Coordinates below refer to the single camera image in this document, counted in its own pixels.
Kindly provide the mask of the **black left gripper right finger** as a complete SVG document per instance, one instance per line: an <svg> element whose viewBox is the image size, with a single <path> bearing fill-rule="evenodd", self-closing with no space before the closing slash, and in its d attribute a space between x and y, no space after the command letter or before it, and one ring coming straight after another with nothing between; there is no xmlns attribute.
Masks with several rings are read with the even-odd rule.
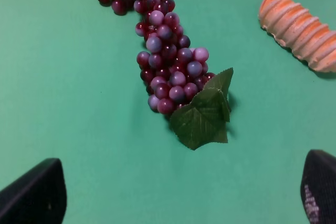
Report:
<svg viewBox="0 0 336 224"><path fill-rule="evenodd" d="M323 150L308 152L300 195L310 223L335 224L335 156Z"/></svg>

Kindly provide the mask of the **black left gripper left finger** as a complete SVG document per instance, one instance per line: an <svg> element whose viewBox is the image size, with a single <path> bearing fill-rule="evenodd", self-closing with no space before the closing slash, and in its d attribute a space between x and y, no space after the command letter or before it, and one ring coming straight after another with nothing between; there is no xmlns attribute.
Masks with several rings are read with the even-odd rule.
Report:
<svg viewBox="0 0 336 224"><path fill-rule="evenodd" d="M1 223L62 223L67 190L61 160L47 158L1 190Z"/></svg>

